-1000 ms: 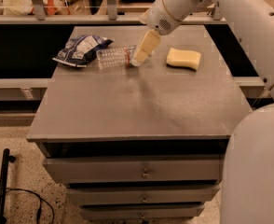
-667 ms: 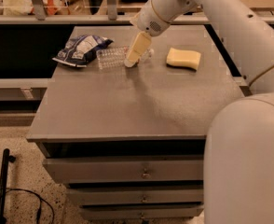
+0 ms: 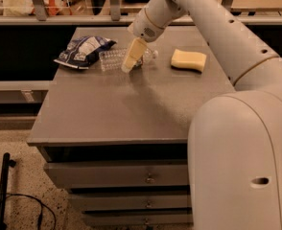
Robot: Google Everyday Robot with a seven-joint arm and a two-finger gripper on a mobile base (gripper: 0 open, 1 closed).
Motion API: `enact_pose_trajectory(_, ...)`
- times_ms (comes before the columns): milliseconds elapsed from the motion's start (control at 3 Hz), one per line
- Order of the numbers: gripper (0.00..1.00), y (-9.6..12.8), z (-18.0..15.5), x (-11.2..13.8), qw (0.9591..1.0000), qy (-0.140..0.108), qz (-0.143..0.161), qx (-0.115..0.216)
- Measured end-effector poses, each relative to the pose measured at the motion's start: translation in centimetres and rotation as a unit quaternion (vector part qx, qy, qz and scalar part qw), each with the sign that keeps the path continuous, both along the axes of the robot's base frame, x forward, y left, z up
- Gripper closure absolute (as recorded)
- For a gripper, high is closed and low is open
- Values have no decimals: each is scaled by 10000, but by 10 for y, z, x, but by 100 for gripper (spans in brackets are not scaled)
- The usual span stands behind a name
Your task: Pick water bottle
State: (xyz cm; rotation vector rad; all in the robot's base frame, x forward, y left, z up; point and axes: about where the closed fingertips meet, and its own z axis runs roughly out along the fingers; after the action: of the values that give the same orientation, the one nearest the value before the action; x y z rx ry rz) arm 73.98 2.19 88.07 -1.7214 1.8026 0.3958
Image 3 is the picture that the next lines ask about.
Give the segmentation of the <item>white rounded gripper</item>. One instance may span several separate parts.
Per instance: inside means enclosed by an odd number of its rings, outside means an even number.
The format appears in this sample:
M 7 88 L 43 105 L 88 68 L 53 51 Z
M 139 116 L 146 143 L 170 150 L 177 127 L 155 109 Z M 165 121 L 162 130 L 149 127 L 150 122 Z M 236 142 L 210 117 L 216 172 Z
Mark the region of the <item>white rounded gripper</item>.
M 121 69 L 128 73 L 147 49 L 147 42 L 156 41 L 176 19 L 186 14 L 173 0 L 150 0 L 129 25 L 136 38 L 126 50 Z

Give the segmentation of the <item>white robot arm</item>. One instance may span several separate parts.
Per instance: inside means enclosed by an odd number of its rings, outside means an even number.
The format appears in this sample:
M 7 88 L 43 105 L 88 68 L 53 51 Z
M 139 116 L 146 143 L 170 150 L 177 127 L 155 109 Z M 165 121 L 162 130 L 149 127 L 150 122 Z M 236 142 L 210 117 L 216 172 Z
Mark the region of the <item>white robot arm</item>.
M 195 230 L 282 230 L 282 57 L 216 0 L 150 0 L 130 29 L 154 42 L 184 14 L 235 89 L 189 128 Z

